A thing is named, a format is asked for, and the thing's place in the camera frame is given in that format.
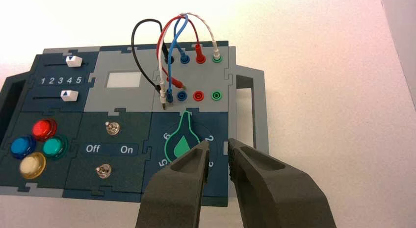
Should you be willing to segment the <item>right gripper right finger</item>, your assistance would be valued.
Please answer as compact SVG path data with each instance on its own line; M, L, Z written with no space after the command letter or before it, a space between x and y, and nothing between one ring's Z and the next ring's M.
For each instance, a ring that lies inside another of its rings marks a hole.
M245 228L336 227L325 194L307 173L233 138L228 158Z

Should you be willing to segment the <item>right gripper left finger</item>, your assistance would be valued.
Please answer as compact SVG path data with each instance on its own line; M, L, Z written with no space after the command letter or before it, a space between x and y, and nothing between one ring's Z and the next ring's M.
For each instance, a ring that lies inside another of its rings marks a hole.
M151 177L137 228L197 228L208 179L209 142L203 141Z

